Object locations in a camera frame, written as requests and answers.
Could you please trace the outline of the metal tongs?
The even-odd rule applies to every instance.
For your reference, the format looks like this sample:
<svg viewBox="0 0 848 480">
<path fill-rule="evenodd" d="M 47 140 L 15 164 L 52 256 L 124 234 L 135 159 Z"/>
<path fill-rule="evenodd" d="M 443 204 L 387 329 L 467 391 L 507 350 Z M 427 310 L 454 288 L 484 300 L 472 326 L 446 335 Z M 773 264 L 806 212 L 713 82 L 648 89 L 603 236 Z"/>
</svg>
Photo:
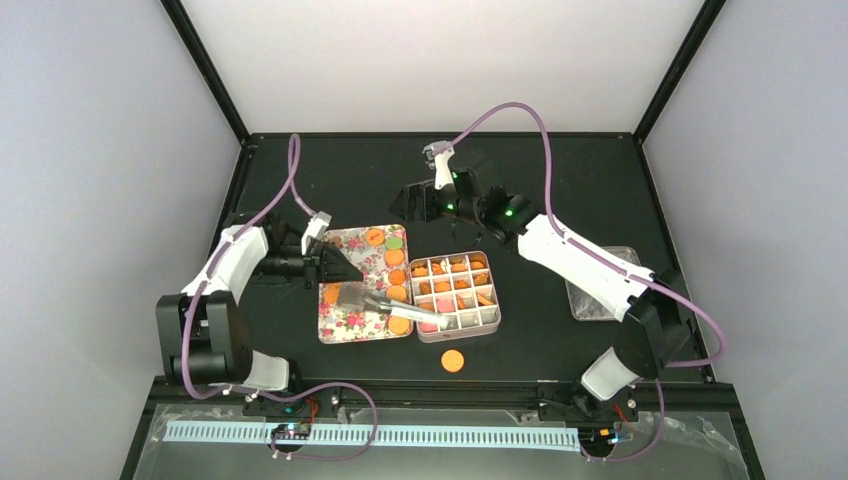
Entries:
<svg viewBox="0 0 848 480">
<path fill-rule="evenodd" d="M 418 323 L 433 324 L 437 327 L 448 327 L 450 323 L 447 315 L 392 300 L 388 297 L 362 290 L 354 285 L 342 286 L 339 290 L 337 304 L 355 310 L 386 313 L 392 316 L 407 318 Z"/>
</svg>

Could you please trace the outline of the floral cookie tray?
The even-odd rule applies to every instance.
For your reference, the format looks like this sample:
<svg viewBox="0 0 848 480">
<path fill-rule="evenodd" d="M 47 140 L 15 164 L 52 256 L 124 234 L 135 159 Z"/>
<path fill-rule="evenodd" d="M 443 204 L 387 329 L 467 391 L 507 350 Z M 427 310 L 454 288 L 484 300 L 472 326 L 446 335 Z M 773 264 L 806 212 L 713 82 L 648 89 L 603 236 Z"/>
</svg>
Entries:
<svg viewBox="0 0 848 480">
<path fill-rule="evenodd" d="M 385 245 L 370 246 L 364 240 L 368 229 L 380 228 L 387 237 L 401 237 L 404 247 L 389 250 Z M 400 224 L 329 230 L 324 239 L 335 244 L 363 273 L 361 282 L 353 284 L 392 300 L 408 303 L 411 300 L 410 257 L 406 228 Z M 386 313 L 355 310 L 337 304 L 341 283 L 322 283 L 319 286 L 318 339 L 326 345 L 389 340 L 410 335 L 413 322 Z"/>
</svg>

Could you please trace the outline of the pink divided cookie tin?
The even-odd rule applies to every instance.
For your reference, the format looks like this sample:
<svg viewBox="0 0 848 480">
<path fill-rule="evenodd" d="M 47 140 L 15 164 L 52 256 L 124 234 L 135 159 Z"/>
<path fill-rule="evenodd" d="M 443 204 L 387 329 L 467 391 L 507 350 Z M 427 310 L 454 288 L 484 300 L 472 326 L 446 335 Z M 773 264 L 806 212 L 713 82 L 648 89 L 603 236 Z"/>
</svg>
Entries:
<svg viewBox="0 0 848 480">
<path fill-rule="evenodd" d="M 501 309 L 487 255 L 479 250 L 414 259 L 409 267 L 413 304 L 437 312 L 437 299 L 450 299 L 456 311 L 444 313 L 448 327 L 422 333 L 424 343 L 437 343 L 495 333 Z"/>
</svg>

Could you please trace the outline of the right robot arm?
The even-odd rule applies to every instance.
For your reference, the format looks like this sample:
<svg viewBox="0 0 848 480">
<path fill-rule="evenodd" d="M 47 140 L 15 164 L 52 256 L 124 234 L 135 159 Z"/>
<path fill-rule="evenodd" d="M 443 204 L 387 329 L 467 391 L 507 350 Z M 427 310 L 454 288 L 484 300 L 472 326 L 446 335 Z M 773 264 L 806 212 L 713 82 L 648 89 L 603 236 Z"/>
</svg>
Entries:
<svg viewBox="0 0 848 480">
<path fill-rule="evenodd" d="M 407 184 L 389 210 L 407 222 L 449 218 L 474 225 L 575 285 L 620 322 L 612 346 L 569 392 L 571 408 L 582 418 L 598 417 L 610 399 L 636 381 L 657 379 L 692 336 L 693 322 L 674 289 L 678 273 L 656 275 L 618 258 L 548 218 L 526 196 L 501 185 L 483 187 L 469 170 Z"/>
</svg>

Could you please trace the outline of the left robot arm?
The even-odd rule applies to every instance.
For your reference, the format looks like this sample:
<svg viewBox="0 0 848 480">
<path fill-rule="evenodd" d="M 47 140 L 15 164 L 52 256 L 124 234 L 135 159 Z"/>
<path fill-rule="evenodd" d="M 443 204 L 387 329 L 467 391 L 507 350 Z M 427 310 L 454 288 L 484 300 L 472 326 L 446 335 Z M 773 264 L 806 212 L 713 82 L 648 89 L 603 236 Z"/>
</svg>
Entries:
<svg viewBox="0 0 848 480">
<path fill-rule="evenodd" d="M 307 288 L 361 281 L 362 272 L 341 249 L 322 240 L 329 220 L 320 212 L 300 231 L 273 213 L 257 221 L 230 215 L 201 271 L 156 304 L 165 377 L 196 398 L 199 385 L 223 395 L 288 390 L 295 378 L 291 361 L 252 347 L 239 303 L 255 276 L 300 279 Z"/>
</svg>

